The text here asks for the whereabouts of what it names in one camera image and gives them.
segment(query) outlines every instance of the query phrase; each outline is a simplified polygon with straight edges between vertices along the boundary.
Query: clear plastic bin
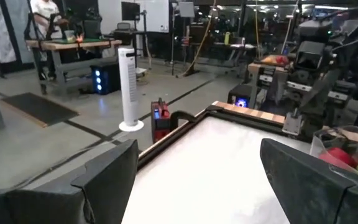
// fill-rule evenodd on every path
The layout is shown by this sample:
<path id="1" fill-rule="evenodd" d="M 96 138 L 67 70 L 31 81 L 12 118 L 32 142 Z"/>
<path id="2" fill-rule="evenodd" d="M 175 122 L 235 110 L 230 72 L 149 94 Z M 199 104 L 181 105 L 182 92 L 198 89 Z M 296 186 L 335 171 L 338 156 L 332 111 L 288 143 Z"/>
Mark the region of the clear plastic bin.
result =
<path id="1" fill-rule="evenodd" d="M 66 40 L 67 42 L 75 42 L 75 32 L 73 30 L 65 30 Z"/>
<path id="2" fill-rule="evenodd" d="M 315 132 L 310 155 L 358 174 L 358 127 L 343 126 Z"/>

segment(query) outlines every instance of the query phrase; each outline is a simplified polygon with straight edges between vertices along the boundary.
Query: bottle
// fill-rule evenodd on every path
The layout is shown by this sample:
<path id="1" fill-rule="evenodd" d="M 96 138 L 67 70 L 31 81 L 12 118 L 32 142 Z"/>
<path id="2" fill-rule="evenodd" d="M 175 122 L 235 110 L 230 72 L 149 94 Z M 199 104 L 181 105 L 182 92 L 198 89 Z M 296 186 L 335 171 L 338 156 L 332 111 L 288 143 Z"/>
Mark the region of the bottle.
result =
<path id="1" fill-rule="evenodd" d="M 224 45 L 229 45 L 229 41 L 230 41 L 230 32 L 226 32 L 224 34 Z"/>

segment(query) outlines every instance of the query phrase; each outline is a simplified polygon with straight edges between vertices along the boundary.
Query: white shirt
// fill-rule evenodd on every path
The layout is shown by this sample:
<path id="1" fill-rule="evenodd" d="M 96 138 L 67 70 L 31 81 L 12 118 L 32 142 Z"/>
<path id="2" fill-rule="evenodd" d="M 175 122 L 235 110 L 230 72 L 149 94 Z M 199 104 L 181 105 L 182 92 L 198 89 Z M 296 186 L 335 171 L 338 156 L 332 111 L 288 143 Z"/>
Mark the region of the white shirt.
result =
<path id="1" fill-rule="evenodd" d="M 44 1 L 44 0 L 31 0 L 31 9 L 33 13 L 39 13 L 40 15 L 45 16 L 46 18 L 50 18 L 50 15 L 53 13 L 59 13 L 59 8 L 57 5 L 52 1 Z M 60 16 L 57 16 L 53 22 L 57 22 L 61 18 Z M 40 24 L 37 24 L 37 27 L 42 34 L 42 37 L 45 38 L 47 34 L 47 29 L 44 26 L 41 26 Z M 62 30 L 59 26 L 55 26 L 55 30 L 57 32 L 54 32 L 52 34 L 52 38 L 62 38 Z"/>

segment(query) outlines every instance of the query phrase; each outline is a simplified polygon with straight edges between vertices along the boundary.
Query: ceiling light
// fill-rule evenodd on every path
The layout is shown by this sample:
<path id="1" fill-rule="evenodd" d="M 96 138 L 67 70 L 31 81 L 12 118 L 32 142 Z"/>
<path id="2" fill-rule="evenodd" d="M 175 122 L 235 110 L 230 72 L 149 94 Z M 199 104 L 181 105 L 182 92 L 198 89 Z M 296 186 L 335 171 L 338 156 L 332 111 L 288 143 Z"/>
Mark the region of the ceiling light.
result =
<path id="1" fill-rule="evenodd" d="M 315 6 L 316 9 L 336 9 L 336 10 L 346 10 L 346 7 L 337 7 L 337 6 Z"/>

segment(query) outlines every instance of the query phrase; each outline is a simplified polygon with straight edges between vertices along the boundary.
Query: door mat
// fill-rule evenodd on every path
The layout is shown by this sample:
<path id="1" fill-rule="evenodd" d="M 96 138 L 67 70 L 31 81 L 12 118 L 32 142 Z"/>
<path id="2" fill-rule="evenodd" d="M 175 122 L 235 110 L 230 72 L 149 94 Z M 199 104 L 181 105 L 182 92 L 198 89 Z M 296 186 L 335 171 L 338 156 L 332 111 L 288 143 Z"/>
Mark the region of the door mat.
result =
<path id="1" fill-rule="evenodd" d="M 76 111 L 32 93 L 9 96 L 2 101 L 43 128 L 79 115 Z"/>

